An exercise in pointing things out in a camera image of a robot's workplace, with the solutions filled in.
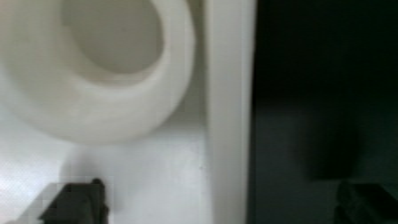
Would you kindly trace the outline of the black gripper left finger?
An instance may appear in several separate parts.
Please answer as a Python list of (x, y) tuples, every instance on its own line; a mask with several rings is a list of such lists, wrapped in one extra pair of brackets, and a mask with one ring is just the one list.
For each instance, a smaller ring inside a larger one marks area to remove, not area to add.
[(105, 184), (68, 183), (41, 213), (43, 224), (109, 224)]

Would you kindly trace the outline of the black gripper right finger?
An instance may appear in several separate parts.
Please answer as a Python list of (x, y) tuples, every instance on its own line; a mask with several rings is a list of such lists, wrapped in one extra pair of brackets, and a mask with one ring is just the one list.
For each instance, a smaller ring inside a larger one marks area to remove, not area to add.
[(379, 184), (341, 182), (336, 200), (350, 224), (398, 224), (398, 200)]

